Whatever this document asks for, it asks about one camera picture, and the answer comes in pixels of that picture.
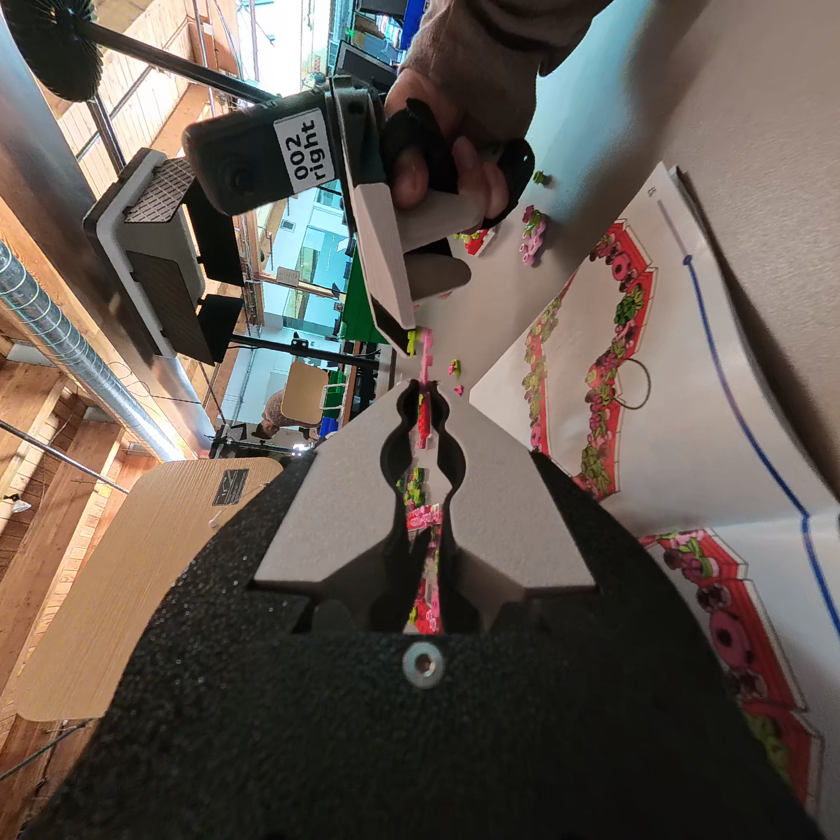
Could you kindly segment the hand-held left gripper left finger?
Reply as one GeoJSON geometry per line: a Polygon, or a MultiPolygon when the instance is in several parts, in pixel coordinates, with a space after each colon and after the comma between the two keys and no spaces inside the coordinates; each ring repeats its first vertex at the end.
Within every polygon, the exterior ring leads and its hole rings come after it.
{"type": "Polygon", "coordinates": [[[412,461],[419,383],[395,385],[315,447],[253,577],[261,590],[340,602],[360,628],[403,632],[422,558],[396,488],[412,461]]]}

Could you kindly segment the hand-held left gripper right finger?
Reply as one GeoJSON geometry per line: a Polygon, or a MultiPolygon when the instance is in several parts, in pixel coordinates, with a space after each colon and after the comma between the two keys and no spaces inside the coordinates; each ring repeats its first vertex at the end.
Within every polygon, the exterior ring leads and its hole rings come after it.
{"type": "Polygon", "coordinates": [[[450,484],[438,564],[443,628],[491,628],[509,604],[593,592],[531,451],[435,385],[432,418],[437,464],[450,484]]]}

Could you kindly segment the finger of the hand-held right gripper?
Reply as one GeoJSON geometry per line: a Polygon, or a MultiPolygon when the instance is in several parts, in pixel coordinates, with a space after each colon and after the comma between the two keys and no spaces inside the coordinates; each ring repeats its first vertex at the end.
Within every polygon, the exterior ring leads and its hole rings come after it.
{"type": "Polygon", "coordinates": [[[391,191],[383,182],[354,185],[350,203],[374,325],[399,356],[410,358],[408,334],[416,328],[420,300],[418,263],[405,260],[391,191]]]}
{"type": "Polygon", "coordinates": [[[437,298],[468,284],[471,268],[450,253],[409,252],[403,255],[402,303],[437,298]]]}

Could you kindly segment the person's right forearm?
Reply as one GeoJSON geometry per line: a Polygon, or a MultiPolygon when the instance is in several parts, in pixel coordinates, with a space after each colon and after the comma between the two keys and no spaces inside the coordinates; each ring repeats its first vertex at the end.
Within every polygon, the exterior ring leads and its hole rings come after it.
{"type": "Polygon", "coordinates": [[[464,107],[479,92],[524,105],[609,1],[428,2],[402,63],[464,107]]]}

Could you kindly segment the pink green lego flower cluster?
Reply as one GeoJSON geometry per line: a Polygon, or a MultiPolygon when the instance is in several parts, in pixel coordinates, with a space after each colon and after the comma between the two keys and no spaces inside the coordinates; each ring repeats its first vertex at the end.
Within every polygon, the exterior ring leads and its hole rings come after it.
{"type": "Polygon", "coordinates": [[[525,208],[522,216],[524,228],[519,247],[521,260],[525,266],[533,266],[539,256],[548,221],[548,217],[534,205],[525,208]]]}

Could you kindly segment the lego instruction booklet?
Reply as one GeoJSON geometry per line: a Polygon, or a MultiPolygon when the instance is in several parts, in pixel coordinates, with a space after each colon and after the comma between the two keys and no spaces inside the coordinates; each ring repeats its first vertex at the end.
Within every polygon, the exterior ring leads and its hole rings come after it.
{"type": "Polygon", "coordinates": [[[676,170],[657,165],[469,400],[651,553],[772,765],[838,834],[838,499],[763,380],[676,170]]]}

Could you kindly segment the person's right hand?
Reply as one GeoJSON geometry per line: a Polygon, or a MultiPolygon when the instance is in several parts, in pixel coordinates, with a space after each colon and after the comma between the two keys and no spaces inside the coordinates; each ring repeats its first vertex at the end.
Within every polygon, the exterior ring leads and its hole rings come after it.
{"type": "MultiPolygon", "coordinates": [[[[425,102],[450,146],[458,175],[458,193],[480,206],[484,217],[504,211],[509,190],[497,163],[483,157],[479,147],[489,141],[469,124],[459,100],[429,80],[423,73],[404,69],[385,101],[385,114],[391,117],[407,108],[409,100],[425,102]]],[[[424,201],[429,173],[423,151],[411,145],[396,158],[390,181],[395,208],[407,211],[424,201]]]]}

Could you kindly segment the black metal pole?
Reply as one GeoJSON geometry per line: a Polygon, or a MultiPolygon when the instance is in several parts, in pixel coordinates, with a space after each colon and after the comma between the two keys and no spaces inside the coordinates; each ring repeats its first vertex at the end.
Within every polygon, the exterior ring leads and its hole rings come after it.
{"type": "Polygon", "coordinates": [[[158,69],[170,71],[213,91],[222,92],[252,104],[266,104],[280,99],[279,95],[253,87],[245,81],[199,66],[163,49],[152,47],[135,38],[102,27],[92,19],[83,17],[81,13],[69,12],[69,15],[76,34],[92,44],[140,60],[158,69]]]}

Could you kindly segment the light wooden chair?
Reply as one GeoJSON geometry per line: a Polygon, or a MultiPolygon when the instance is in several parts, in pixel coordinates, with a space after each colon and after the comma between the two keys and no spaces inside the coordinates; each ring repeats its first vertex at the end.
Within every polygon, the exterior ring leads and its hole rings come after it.
{"type": "Polygon", "coordinates": [[[102,718],[166,593],[281,471],[271,458],[205,458],[164,463],[142,475],[17,678],[17,715],[102,718]]]}
{"type": "Polygon", "coordinates": [[[324,389],[329,385],[329,373],[301,361],[290,365],[280,411],[292,427],[312,428],[322,420],[324,389]]]}

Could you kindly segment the black monitor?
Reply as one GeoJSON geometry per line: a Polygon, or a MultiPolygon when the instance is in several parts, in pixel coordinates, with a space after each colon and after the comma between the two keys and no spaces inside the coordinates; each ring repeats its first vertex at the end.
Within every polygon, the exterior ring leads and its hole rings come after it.
{"type": "Polygon", "coordinates": [[[371,56],[361,48],[343,39],[339,42],[333,76],[349,76],[368,88],[386,95],[396,80],[396,69],[383,60],[371,56]]]}

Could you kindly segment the chrome pole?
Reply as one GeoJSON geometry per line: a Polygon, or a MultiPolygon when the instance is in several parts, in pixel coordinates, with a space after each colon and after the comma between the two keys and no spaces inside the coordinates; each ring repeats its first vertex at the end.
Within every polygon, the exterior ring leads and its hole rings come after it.
{"type": "Polygon", "coordinates": [[[116,131],[113,128],[109,112],[104,106],[102,97],[98,92],[91,99],[87,100],[87,108],[112,167],[115,173],[120,175],[126,166],[126,160],[116,131]]]}

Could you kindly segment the white studio panel light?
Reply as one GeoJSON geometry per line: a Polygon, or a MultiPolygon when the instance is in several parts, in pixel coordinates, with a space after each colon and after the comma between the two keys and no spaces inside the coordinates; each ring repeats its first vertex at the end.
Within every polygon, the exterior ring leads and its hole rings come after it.
{"type": "Polygon", "coordinates": [[[244,303],[206,282],[242,288],[244,272],[233,218],[211,204],[185,157],[141,148],[82,226],[156,354],[224,361],[244,303]]]}

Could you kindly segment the black ribbed round lamp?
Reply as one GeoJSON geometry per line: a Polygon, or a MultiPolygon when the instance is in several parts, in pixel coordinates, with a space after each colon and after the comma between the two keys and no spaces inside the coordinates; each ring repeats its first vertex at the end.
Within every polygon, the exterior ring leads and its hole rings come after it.
{"type": "Polygon", "coordinates": [[[102,57],[86,26],[92,1],[2,1],[10,35],[28,68],[49,91],[69,102],[98,92],[102,57]]]}

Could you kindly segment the thin metal rod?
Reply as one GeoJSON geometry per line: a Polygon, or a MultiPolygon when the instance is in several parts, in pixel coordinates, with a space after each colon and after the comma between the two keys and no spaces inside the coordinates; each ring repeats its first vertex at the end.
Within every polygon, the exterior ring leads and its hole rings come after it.
{"type": "Polygon", "coordinates": [[[101,483],[105,486],[108,486],[108,487],[110,487],[114,490],[117,490],[117,491],[121,492],[122,494],[124,494],[126,496],[130,494],[129,489],[120,486],[115,481],[111,480],[110,478],[106,477],[105,475],[97,472],[96,470],[94,470],[92,468],[89,468],[89,467],[83,465],[79,461],[77,461],[77,460],[69,457],[67,454],[59,451],[57,448],[54,448],[51,445],[47,445],[47,444],[41,442],[40,440],[38,440],[36,437],[32,436],[31,434],[27,434],[27,433],[23,432],[22,430],[16,428],[14,425],[12,425],[12,424],[4,421],[4,420],[1,420],[1,429],[6,433],[9,433],[9,434],[15,436],[16,438],[18,438],[22,442],[27,443],[28,445],[30,445],[32,447],[36,447],[37,449],[39,449],[44,454],[49,455],[49,456],[59,460],[63,464],[68,465],[69,467],[71,467],[73,469],[76,469],[80,473],[83,473],[86,476],[89,476],[89,477],[93,478],[96,482],[101,483]]]}

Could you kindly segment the red long lego wall section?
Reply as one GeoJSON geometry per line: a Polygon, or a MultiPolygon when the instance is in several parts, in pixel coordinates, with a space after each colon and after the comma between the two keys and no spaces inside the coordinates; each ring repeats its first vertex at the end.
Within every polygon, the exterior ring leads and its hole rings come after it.
{"type": "Polygon", "coordinates": [[[432,562],[432,565],[434,565],[438,560],[443,521],[444,510],[442,503],[415,507],[406,514],[409,550],[413,550],[415,540],[422,532],[426,530],[431,531],[422,570],[426,569],[429,562],[432,562]]]}

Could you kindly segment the red curved lego wall section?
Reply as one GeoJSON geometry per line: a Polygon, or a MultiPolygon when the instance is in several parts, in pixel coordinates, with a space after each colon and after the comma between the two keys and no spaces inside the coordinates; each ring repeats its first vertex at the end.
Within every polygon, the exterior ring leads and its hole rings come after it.
{"type": "Polygon", "coordinates": [[[425,578],[420,580],[406,631],[421,635],[440,635],[444,631],[436,581],[425,578]]]}

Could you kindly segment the silver ventilation duct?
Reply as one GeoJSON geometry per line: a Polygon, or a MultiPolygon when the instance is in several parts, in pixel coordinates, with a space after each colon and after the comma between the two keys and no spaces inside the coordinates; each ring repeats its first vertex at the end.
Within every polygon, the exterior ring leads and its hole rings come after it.
{"type": "Polygon", "coordinates": [[[4,241],[1,243],[1,302],[2,311],[17,322],[28,340],[154,456],[164,462],[186,458],[4,241]]]}

